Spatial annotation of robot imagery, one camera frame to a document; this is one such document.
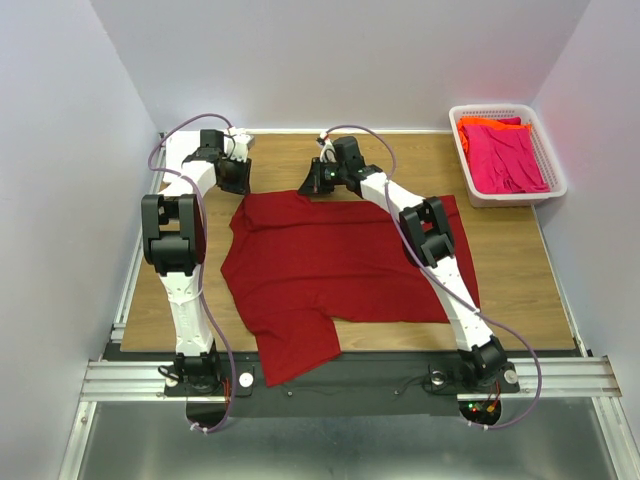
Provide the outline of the dark red t shirt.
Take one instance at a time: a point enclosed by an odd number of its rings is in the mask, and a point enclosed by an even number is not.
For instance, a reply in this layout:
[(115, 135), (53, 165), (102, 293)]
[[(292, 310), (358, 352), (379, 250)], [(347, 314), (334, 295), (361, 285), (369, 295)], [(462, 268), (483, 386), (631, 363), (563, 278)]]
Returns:
[(246, 196), (221, 273), (255, 336), (265, 383), (287, 383), (341, 353), (333, 320), (444, 324), (390, 215), (367, 201), (295, 191)]

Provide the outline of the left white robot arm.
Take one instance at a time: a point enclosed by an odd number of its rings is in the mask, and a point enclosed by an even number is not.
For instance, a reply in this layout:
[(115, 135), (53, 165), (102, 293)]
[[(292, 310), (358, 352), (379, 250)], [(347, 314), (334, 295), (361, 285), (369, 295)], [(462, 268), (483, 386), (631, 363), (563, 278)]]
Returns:
[(236, 127), (200, 131), (199, 145), (170, 174), (168, 186), (141, 200), (144, 258), (166, 291), (176, 333), (173, 363), (159, 368), (167, 395), (211, 395), (227, 386), (203, 305), (207, 227), (199, 198), (214, 187), (251, 192), (253, 143)]

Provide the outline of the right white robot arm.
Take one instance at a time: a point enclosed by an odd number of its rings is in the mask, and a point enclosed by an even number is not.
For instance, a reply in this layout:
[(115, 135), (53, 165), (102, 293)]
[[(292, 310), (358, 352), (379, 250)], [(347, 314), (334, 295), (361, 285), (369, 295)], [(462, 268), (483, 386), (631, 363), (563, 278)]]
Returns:
[(353, 136), (332, 140), (323, 131), (316, 142), (320, 155), (311, 160), (298, 192), (325, 195), (344, 186), (387, 212), (401, 237), (405, 255), (431, 284), (453, 329), (461, 358), (461, 381), (472, 390), (497, 383), (507, 367), (507, 355), (481, 317), (462, 278), (443, 201), (414, 194), (378, 166), (368, 164)]

